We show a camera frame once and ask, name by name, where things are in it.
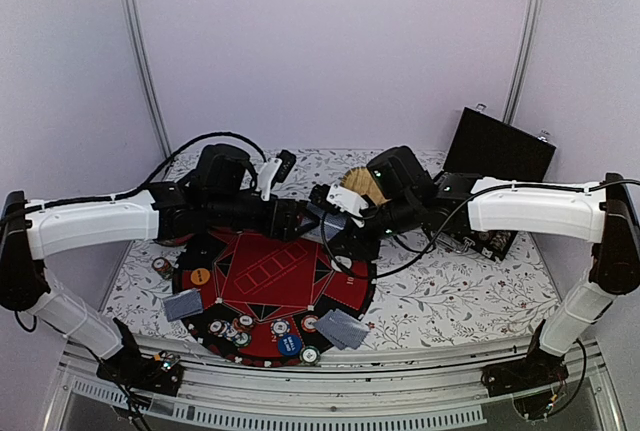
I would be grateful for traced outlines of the green poker chip stack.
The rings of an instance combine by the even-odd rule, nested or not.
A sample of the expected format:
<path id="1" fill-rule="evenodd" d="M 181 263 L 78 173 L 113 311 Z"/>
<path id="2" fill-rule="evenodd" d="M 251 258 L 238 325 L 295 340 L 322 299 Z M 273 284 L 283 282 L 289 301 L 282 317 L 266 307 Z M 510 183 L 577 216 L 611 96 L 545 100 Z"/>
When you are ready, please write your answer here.
<path id="1" fill-rule="evenodd" d="M 299 358 L 306 365 L 315 365 L 320 359 L 320 352 L 314 346 L 305 346 L 301 349 Z"/>

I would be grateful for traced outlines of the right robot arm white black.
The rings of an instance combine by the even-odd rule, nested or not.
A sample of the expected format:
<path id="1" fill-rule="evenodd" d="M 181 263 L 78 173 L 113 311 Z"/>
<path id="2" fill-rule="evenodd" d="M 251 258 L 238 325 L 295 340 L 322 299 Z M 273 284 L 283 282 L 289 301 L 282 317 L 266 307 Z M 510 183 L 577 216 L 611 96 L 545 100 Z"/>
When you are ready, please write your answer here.
<path id="1" fill-rule="evenodd" d="M 490 396 L 517 393 L 566 380 L 565 356 L 617 297 L 639 286 L 639 223 L 628 188 L 633 180 L 609 173 L 600 182 L 550 184 L 499 180 L 477 174 L 431 176 L 406 147 L 388 149 L 365 168 L 385 201 L 376 206 L 362 194 L 333 184 L 331 208 L 351 222 L 326 249 L 376 257 L 385 237 L 422 228 L 438 237 L 497 231 L 581 239 L 592 261 L 559 307 L 535 329 L 526 355 L 483 368 Z"/>

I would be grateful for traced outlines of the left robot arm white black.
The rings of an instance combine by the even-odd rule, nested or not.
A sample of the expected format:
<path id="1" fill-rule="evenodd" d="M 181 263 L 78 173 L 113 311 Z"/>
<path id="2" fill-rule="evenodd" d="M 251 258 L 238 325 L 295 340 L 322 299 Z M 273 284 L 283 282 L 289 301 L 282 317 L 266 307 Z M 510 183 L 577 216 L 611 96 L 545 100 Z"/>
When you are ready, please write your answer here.
<path id="1" fill-rule="evenodd" d="M 147 358 L 120 320 L 107 319 L 46 271 L 46 257 L 105 243 L 180 241 L 213 228 L 250 230 L 281 241 L 301 237 L 304 204 L 273 196 L 296 163 L 283 150 L 254 170 L 231 145 L 206 146 L 178 182 L 150 181 L 121 194 L 27 201 L 9 194 L 1 218 L 1 306 L 26 312 L 83 345 L 99 378 L 123 389 L 174 396 L 184 373 L 177 357 Z"/>

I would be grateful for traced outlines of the dealt blue card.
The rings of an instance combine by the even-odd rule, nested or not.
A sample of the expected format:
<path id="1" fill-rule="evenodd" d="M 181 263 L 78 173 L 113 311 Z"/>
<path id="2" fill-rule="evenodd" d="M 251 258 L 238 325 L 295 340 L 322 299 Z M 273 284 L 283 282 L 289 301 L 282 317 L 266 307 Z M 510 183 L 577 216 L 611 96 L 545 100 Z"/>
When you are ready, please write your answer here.
<path id="1" fill-rule="evenodd" d="M 169 322 L 179 321 L 196 316 L 204 311 L 198 289 L 188 289 L 165 297 L 162 300 L 164 315 Z"/>
<path id="2" fill-rule="evenodd" d="M 323 316 L 318 319 L 314 327 L 335 347 L 341 350 L 353 347 L 353 333 L 344 324 L 333 320 L 332 316 Z"/>

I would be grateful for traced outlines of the white dealer button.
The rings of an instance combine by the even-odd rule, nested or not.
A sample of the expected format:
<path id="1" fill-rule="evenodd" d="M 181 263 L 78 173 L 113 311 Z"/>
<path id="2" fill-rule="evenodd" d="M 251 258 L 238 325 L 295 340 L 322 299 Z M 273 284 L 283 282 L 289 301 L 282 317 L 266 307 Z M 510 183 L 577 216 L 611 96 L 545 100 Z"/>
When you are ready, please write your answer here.
<path id="1" fill-rule="evenodd" d="M 352 260 L 345 256 L 335 256 L 331 259 L 331 266 L 335 271 L 343 272 L 344 270 L 351 270 Z"/>

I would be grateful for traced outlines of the orange big blind button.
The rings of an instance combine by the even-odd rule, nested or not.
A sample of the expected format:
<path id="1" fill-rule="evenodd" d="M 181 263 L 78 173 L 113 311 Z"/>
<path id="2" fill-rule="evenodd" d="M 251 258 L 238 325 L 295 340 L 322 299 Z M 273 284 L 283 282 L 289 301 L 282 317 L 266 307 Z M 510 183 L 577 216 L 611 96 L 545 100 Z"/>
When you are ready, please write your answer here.
<path id="1" fill-rule="evenodd" d="M 190 274 L 191 282 L 196 286 L 206 284 L 211 278 L 211 272 L 206 268 L 197 268 Z"/>

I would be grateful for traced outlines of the multicolour chip stack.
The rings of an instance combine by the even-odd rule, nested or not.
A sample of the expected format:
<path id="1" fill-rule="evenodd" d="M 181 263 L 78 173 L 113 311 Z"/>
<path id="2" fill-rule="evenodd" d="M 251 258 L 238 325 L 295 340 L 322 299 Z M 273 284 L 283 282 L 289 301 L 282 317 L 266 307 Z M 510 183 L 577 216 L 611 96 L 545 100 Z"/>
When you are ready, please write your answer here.
<path id="1" fill-rule="evenodd" d="M 163 279 L 170 280 L 173 275 L 172 264 L 164 257 L 157 257 L 152 261 L 152 269 Z"/>

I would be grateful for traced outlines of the blue small blind button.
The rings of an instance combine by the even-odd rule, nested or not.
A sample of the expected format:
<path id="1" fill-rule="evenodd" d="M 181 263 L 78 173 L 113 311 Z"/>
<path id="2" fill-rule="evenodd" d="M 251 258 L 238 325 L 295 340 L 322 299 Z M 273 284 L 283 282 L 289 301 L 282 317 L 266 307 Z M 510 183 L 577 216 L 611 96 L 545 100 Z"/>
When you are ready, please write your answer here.
<path id="1" fill-rule="evenodd" d="M 279 338 L 277 348 L 284 356 L 296 356 L 302 349 L 302 341 L 296 335 L 286 334 Z"/>

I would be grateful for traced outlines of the blue white poker chip stack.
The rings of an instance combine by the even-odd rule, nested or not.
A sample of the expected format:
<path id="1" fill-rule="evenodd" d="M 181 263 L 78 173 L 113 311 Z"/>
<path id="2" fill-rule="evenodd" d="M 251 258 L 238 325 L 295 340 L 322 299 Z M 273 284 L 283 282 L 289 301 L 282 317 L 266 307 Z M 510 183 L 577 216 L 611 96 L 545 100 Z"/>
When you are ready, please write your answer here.
<path id="1" fill-rule="evenodd" d="M 247 347 L 251 343 L 250 334 L 244 330 L 234 327 L 233 325 L 230 325 L 222 333 L 222 337 L 239 348 Z"/>

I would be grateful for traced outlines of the red white poker chip stack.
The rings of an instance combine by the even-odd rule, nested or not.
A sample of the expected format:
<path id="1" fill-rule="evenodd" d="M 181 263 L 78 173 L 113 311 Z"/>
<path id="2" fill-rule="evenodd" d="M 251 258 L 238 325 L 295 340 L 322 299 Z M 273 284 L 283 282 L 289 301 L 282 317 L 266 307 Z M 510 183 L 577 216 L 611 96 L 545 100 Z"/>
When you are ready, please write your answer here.
<path id="1" fill-rule="evenodd" d="M 318 320 L 319 318 L 315 315 L 304 316 L 301 320 L 302 329 L 307 333 L 316 332 L 316 323 L 318 322 Z"/>

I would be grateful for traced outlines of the round red black poker mat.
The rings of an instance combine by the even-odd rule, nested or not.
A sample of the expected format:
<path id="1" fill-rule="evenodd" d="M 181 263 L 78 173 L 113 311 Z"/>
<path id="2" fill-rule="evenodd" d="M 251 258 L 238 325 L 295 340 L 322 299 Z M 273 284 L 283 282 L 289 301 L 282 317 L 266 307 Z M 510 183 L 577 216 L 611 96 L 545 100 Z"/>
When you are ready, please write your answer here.
<path id="1" fill-rule="evenodd" d="M 190 280 L 197 268 L 211 272 L 202 286 Z M 332 269 L 323 247 L 313 241 L 284 243 L 255 233 L 213 231 L 187 242 L 174 267 L 172 291 L 200 291 L 204 311 L 182 322 L 208 351 L 245 366 L 294 366 L 302 363 L 301 350 L 296 356 L 282 355 L 277 348 L 280 337 L 272 334 L 271 323 L 288 320 L 289 334 L 301 339 L 302 348 L 314 346 L 320 355 L 332 349 L 332 343 L 318 331 L 305 332 L 301 320 L 306 315 L 320 319 L 333 310 L 361 320 L 373 301 L 376 286 L 367 278 L 376 267 L 356 262 L 353 268 L 356 278 Z M 239 348 L 222 333 L 230 325 L 240 329 L 237 318 L 244 314 L 255 319 L 255 326 L 244 330 L 251 343 Z"/>

